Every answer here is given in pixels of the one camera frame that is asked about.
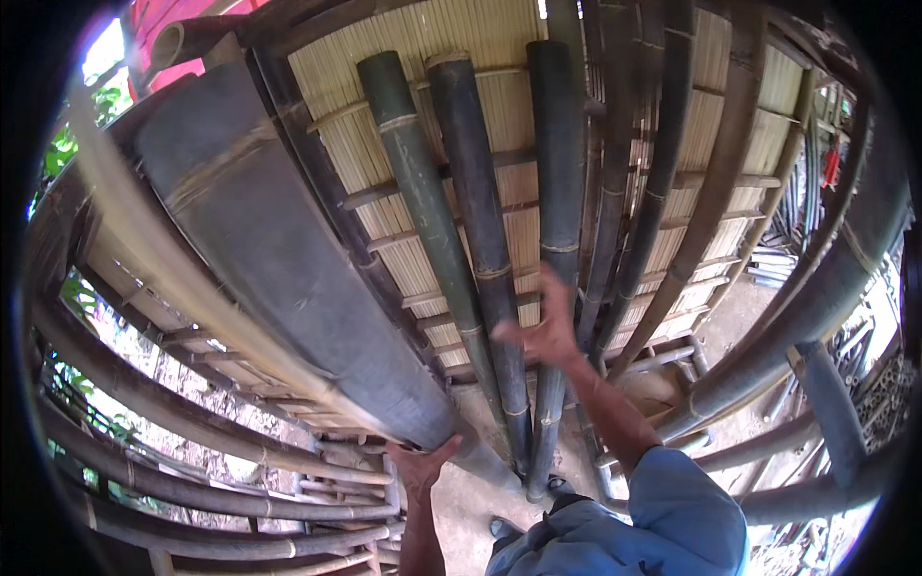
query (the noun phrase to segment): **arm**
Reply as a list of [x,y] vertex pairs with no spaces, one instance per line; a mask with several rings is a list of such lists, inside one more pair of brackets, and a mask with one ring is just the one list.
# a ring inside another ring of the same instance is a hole
[[608,447],[629,475],[641,456],[662,442],[644,416],[621,390],[605,382],[576,347],[570,289],[547,264],[541,264],[541,323],[520,328],[505,321],[493,330],[493,337],[525,346],[526,354],[561,369]]
[[461,445],[455,435],[431,454],[414,453],[387,443],[387,453],[407,490],[407,529],[400,548],[400,573],[406,576],[435,574],[444,576],[445,559],[432,519],[432,486],[439,479],[442,464]]

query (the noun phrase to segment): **concrete floor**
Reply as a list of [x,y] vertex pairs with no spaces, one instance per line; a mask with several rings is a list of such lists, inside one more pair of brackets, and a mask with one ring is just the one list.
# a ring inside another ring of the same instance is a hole
[[[711,366],[749,330],[773,295],[773,290],[755,286],[745,276],[729,291],[720,308],[698,332]],[[454,391],[454,399],[461,413],[474,424],[479,433],[486,439],[494,439],[496,429],[491,424],[490,412],[479,391],[460,388]],[[763,405],[766,402],[766,398],[761,398],[753,406],[715,425],[715,443],[702,449],[700,454],[722,450],[766,431],[769,427],[762,422]],[[775,425],[785,421],[791,404],[787,403]],[[760,486],[765,488],[773,486],[773,482],[780,482],[797,465],[797,461],[793,453],[776,457]],[[713,476],[721,486],[735,493],[745,485],[754,466],[740,466]],[[569,479],[578,492],[597,497],[582,436],[572,410],[564,412],[554,468],[555,473]],[[627,487],[623,480],[615,488],[619,497],[627,497]],[[528,528],[540,520],[542,512],[550,509],[550,501],[541,505],[528,504],[524,492],[501,492],[447,464],[432,491],[432,507],[447,573],[454,576],[479,576],[484,573],[490,560],[493,538],[488,524],[491,516],[502,516],[522,528]]]

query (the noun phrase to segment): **blue sleeve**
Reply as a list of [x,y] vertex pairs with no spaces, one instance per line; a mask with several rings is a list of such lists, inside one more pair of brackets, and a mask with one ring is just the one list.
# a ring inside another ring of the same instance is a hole
[[633,524],[712,564],[737,570],[748,551],[739,505],[691,458],[656,446],[637,464],[628,511]]

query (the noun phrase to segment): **green bamboo pole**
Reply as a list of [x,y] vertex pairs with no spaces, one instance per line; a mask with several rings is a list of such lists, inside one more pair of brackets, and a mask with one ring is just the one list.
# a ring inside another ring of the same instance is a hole
[[461,334],[496,426],[501,436],[508,439],[474,277],[467,265],[455,218],[410,95],[400,57],[393,51],[376,54],[359,62],[358,69],[384,151],[391,162],[391,171],[403,193],[423,250]]

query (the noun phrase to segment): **dirt ground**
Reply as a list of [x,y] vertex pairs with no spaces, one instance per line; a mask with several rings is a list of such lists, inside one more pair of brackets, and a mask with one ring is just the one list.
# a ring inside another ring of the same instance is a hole
[[[749,330],[763,308],[774,295],[774,291],[753,285],[743,277],[728,293],[724,302],[698,332],[705,348],[707,359],[714,366]],[[291,444],[307,446],[308,436],[302,430],[280,421],[254,406],[237,401],[229,394],[209,391],[198,375],[183,367],[172,358],[161,354],[143,339],[138,340],[133,329],[115,330],[103,335],[103,339],[122,356],[132,361],[149,376],[159,380],[173,391],[182,394],[201,406],[229,417],[249,428],[280,438]],[[482,394],[473,387],[453,388],[452,400],[459,411],[477,428],[480,435],[496,446],[496,428]],[[767,394],[752,406],[739,411],[733,417],[712,427],[715,441],[701,449],[695,456],[722,450],[728,446],[758,436],[770,428],[762,421],[764,406],[773,397]],[[776,426],[791,416],[793,398],[789,397],[775,423]],[[241,474],[252,472],[245,481],[280,492],[292,491],[291,474],[274,469],[247,469],[248,463],[235,462],[221,453],[209,450],[146,422],[143,418],[129,417],[141,430],[141,438],[153,448],[188,464],[207,470],[211,477],[219,480],[242,481]],[[561,432],[554,458],[554,472],[566,477],[581,493],[597,497],[595,481],[589,468],[582,435],[572,410],[564,411]],[[787,477],[798,465],[802,451],[778,454],[772,461],[766,476],[758,488],[773,488]],[[731,468],[712,474],[714,480],[731,494],[737,494],[748,483],[756,463]],[[627,485],[619,480],[615,485],[619,498],[627,498]],[[479,576],[484,573],[490,559],[493,539],[488,530],[492,516],[502,516],[527,529],[538,522],[542,512],[550,509],[549,500],[541,504],[529,504],[524,492],[505,493],[461,469],[448,464],[432,492],[436,531],[442,544],[447,573],[451,576]],[[841,561],[849,545],[867,521],[871,508],[848,513],[833,520],[832,549],[833,565]],[[224,530],[248,531],[243,518],[222,516],[199,511],[187,511],[165,505],[166,512],[177,522],[219,528]],[[295,529],[294,523],[277,520],[260,520],[260,531],[287,532]],[[750,540],[759,545],[774,535],[772,527],[751,529]],[[749,574],[765,576],[787,576],[798,573],[800,559],[804,554],[806,539],[791,546],[755,547]]]

